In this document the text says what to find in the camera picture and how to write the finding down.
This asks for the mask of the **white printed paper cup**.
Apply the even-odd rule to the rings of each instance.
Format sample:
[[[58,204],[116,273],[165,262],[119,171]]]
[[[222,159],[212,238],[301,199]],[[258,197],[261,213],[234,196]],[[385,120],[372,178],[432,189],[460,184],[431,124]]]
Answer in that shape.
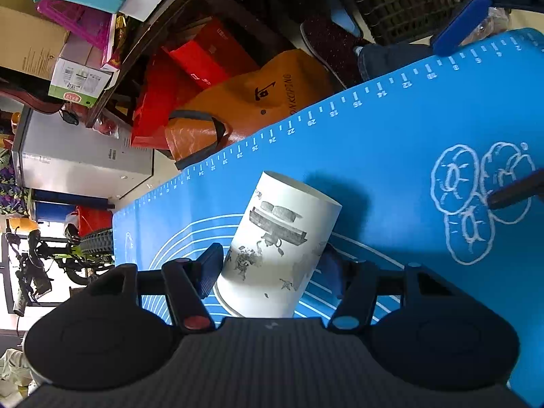
[[[242,318],[290,318],[320,261],[342,205],[264,171],[226,254],[214,294]]]

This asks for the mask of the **black green bicycle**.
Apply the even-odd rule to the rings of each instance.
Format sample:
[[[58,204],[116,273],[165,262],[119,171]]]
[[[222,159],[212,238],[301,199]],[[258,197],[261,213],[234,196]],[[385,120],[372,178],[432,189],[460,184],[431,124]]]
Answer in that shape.
[[[78,286],[87,286],[114,268],[114,237],[110,227],[81,236],[78,228],[69,224],[65,229],[66,244],[53,247],[37,228],[21,237],[11,226],[14,222],[13,219],[5,221],[5,240],[18,260],[18,296],[13,304],[18,317],[25,315],[27,306],[36,304],[39,298],[52,291],[53,279],[44,265],[47,260],[53,261]],[[23,239],[29,248],[21,252],[19,247]]]

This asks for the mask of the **blue barrel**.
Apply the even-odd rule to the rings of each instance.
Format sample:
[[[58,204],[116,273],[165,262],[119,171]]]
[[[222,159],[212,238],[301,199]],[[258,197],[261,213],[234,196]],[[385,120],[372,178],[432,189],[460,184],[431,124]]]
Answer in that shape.
[[[30,195],[33,217],[37,222],[64,222],[79,205],[98,210],[112,210],[108,199],[61,192],[33,190]]]

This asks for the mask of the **white chest freezer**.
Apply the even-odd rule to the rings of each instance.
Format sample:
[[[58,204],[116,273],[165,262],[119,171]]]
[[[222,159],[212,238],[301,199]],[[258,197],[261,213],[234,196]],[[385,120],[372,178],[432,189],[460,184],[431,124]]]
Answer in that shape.
[[[21,113],[12,158],[24,187],[112,200],[132,192],[154,171],[154,152],[132,148],[126,129],[106,136],[28,107]]]

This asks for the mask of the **tall brown cardboard box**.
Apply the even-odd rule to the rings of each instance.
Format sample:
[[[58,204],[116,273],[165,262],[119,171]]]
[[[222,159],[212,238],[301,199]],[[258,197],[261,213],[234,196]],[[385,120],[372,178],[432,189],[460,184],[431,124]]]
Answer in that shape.
[[[44,18],[33,0],[1,0],[1,67],[50,81],[69,31]]]

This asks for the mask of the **floral patterned bag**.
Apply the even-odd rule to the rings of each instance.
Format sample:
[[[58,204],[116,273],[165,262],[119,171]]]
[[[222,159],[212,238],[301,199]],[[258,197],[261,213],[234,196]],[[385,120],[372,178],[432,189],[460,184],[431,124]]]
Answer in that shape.
[[[7,217],[29,217],[30,190],[18,185],[11,152],[1,150],[0,209]]]

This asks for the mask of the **blue silicone baking mat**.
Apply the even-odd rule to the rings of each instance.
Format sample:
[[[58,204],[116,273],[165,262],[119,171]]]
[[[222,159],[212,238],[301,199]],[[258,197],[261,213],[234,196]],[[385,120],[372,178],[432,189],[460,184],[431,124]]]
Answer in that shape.
[[[184,170],[114,215],[114,254],[143,270],[228,246],[262,172],[342,206],[352,260],[417,262],[514,326],[510,385],[543,403],[543,203],[488,197],[543,166],[543,36],[524,28],[347,89]]]

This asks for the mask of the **red bucket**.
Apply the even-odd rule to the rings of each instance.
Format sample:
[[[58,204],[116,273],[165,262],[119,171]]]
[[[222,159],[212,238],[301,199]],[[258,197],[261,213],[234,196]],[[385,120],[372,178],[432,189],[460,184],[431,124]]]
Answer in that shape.
[[[110,210],[100,210],[78,205],[76,208],[78,214],[79,236],[82,238],[88,234],[110,228],[113,224],[113,213]]]

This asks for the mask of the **dark wooden shelf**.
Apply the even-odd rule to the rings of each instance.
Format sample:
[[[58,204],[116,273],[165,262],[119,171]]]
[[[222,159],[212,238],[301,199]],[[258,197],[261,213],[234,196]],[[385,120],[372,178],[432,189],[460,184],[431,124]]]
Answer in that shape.
[[[118,90],[118,87],[122,84],[124,78],[136,65],[138,59],[164,36],[167,28],[180,17],[184,8],[191,1],[192,0],[162,0],[150,16],[140,23],[138,29],[128,36],[128,39],[130,40],[129,46],[127,47],[117,80],[110,88],[103,91],[101,97],[98,98],[94,106],[88,111],[86,122],[87,128],[91,128],[94,125],[94,122],[102,113],[108,101]]]

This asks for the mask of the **green white product box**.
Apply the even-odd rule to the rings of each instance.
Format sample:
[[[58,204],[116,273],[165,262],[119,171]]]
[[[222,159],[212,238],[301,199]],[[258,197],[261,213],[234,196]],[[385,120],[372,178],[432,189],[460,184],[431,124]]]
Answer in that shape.
[[[113,76],[101,69],[101,60],[102,49],[70,33],[56,60],[48,95],[93,107]]]

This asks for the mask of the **red gift bag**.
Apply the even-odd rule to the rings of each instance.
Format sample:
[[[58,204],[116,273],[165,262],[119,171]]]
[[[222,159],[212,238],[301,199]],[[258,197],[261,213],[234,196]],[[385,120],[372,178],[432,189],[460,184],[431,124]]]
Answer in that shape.
[[[131,146],[166,150],[170,113],[202,91],[259,69],[218,18],[170,35],[149,58],[133,116]]]

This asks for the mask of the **pink plastic basket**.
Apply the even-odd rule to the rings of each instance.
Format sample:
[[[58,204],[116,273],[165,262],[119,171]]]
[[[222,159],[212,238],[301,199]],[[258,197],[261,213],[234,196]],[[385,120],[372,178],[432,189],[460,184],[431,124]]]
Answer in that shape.
[[[108,44],[111,13],[65,0],[39,0],[37,11],[94,47]]]

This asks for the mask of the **orange shopping bag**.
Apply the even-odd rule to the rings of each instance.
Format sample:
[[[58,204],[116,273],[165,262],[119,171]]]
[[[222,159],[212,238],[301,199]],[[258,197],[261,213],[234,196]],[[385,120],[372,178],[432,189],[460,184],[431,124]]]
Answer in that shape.
[[[170,113],[165,137],[175,167],[183,170],[334,93],[317,59],[301,49],[280,53]]]

